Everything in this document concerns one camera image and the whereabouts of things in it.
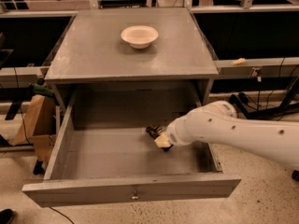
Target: drawer knob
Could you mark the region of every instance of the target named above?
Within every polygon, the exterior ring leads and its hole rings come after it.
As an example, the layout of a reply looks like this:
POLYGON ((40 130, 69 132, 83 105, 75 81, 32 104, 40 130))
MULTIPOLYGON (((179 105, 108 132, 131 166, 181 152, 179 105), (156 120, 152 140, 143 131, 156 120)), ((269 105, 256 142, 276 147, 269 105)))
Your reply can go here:
POLYGON ((137 195, 137 191, 136 190, 134 191, 133 196, 132 196, 131 199, 134 200, 134 201, 137 201, 137 200, 140 199, 140 197, 137 195))

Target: drawer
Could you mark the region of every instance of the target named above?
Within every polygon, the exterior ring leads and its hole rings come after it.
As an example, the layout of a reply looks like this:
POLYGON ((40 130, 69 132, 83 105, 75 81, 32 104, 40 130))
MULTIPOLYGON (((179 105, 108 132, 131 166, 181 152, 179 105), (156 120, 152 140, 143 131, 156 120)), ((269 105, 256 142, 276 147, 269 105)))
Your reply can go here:
POLYGON ((145 131, 198 105, 189 81, 79 85, 43 182, 23 192, 41 206, 228 197, 240 178, 210 144, 164 152, 145 131))

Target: gray tabletop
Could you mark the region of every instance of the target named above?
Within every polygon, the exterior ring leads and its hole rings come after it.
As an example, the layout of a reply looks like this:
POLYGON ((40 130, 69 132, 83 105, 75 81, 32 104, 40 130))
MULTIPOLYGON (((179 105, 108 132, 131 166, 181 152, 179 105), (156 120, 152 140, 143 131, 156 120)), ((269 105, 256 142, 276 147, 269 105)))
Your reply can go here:
POLYGON ((218 74, 186 8, 113 8, 80 11, 47 73, 51 83, 189 79, 218 74), (155 28, 158 39, 133 49, 121 31, 155 28))

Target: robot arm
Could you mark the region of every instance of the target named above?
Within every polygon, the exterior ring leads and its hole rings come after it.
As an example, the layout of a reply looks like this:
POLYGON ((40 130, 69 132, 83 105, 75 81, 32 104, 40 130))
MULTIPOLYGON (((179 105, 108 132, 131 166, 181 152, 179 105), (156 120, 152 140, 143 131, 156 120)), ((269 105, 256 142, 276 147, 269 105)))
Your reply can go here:
POLYGON ((224 101, 195 108, 174 120, 165 135, 174 146, 219 143, 299 169, 299 123, 238 119, 234 107, 224 101))

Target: white bowl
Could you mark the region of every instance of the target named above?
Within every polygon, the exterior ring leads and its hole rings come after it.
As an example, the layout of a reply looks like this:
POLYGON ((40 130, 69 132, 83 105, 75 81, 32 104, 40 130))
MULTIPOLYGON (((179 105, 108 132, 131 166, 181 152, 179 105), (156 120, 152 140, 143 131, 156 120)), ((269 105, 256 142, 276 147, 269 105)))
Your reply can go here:
POLYGON ((158 38, 158 32, 150 26, 130 26, 122 31, 121 38, 132 48, 144 49, 158 38))

